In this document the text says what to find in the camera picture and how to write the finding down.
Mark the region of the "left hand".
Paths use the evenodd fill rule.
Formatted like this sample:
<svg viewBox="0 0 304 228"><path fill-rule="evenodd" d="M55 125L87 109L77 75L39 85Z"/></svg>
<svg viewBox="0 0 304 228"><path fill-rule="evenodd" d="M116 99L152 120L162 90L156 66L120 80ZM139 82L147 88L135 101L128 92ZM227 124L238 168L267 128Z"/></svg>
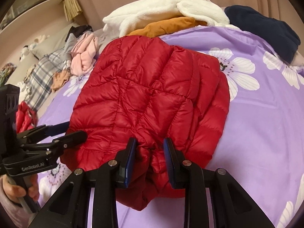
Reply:
<svg viewBox="0 0 304 228"><path fill-rule="evenodd" d="M4 193L12 202L20 204L19 198L26 195L30 196L34 201L37 201L39 199L40 194L37 174L30 176L31 185L28 190L24 190L24 188L21 186L10 184L6 175L3 175L2 179Z"/></svg>

